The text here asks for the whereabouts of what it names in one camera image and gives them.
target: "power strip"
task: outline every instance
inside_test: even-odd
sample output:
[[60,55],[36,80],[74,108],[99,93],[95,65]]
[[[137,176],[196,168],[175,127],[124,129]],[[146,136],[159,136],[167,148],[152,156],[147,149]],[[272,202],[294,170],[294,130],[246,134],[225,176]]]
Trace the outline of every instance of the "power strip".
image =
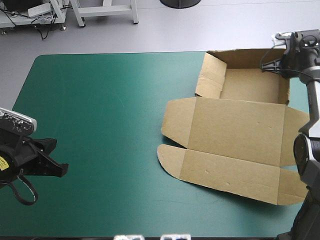
[[49,2],[35,6],[28,9],[28,15],[30,18],[47,14],[51,12],[51,4]]

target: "cardboard flap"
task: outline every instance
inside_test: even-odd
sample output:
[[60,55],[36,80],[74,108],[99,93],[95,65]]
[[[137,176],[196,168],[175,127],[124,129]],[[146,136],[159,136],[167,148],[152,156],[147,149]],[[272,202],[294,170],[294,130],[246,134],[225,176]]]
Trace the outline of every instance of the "cardboard flap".
[[157,149],[157,155],[164,170],[180,179],[182,164],[185,159],[186,149],[162,144]]
[[299,203],[307,193],[298,173],[276,166],[169,145],[159,146],[158,158],[177,179],[275,205]]
[[261,72],[258,68],[227,69],[220,98],[278,104],[279,87],[277,74]]
[[306,185],[300,180],[298,172],[280,169],[278,205],[303,202],[307,192]]
[[[226,51],[208,51],[212,56],[228,64],[229,69],[259,69],[260,60],[270,49],[235,49]],[[284,54],[284,49],[274,48],[264,59],[268,63],[275,59],[280,59]]]
[[187,148],[279,166],[285,107],[197,97]]
[[176,143],[188,146],[196,98],[171,100],[166,106],[161,132]]
[[285,108],[280,166],[291,166],[296,164],[293,152],[294,141],[299,134],[299,129],[308,121],[308,113],[291,107]]
[[224,86],[227,64],[206,53],[195,94],[206,98],[220,98]]

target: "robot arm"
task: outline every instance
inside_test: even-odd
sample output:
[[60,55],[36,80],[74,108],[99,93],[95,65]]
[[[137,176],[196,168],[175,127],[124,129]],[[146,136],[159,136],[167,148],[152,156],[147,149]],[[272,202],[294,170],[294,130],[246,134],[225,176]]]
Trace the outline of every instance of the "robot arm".
[[[15,198],[32,205],[38,194],[24,175],[62,177],[68,164],[59,164],[49,157],[56,148],[52,138],[35,140],[29,137],[37,129],[37,121],[23,114],[0,108],[0,188],[8,186]],[[19,179],[33,194],[33,201],[23,199],[13,181]]]
[[275,40],[286,50],[281,59],[262,64],[261,69],[284,78],[298,77],[306,84],[310,116],[293,147],[300,179],[309,193],[291,231],[277,240],[316,240],[320,237],[320,30],[279,33]]

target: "white cart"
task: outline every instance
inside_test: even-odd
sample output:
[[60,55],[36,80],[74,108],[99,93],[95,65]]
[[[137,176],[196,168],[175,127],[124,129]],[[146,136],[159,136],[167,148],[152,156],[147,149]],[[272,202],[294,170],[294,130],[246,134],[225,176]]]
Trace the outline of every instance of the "white cart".
[[[64,4],[68,5],[70,0],[64,0]],[[54,21],[55,24],[61,24],[61,30],[64,31],[67,28],[64,26],[65,20],[66,20],[66,14],[67,14],[67,8],[66,9],[61,9],[57,0],[50,0],[50,3],[53,7],[53,11],[56,14],[56,19]],[[1,2],[0,3],[0,8],[4,9],[4,4]],[[23,15],[28,15],[28,11],[26,12],[21,12]],[[20,25],[30,25],[32,24],[50,24],[50,21],[43,21],[41,19],[33,19],[33,18],[28,18],[20,15],[16,16],[10,16],[10,14],[7,14],[12,22],[14,22],[15,25],[20,26]],[[15,25],[11,22],[10,20],[2,11],[0,11],[0,29],[1,29],[1,34],[6,34],[5,28],[13,28]]]
[[132,15],[133,23],[139,23],[136,0],[130,0],[130,4],[128,5],[112,5],[112,0],[103,0],[102,6],[93,7],[81,7],[79,0],[70,1],[80,27],[86,26],[85,17],[98,17],[110,15]]

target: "black trash bin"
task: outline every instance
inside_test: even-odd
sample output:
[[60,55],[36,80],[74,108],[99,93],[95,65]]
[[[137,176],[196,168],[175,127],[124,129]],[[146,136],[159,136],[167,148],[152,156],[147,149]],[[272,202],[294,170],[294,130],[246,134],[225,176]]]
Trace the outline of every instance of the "black trash bin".
[[200,3],[201,0],[160,0],[167,7],[174,9],[186,9]]

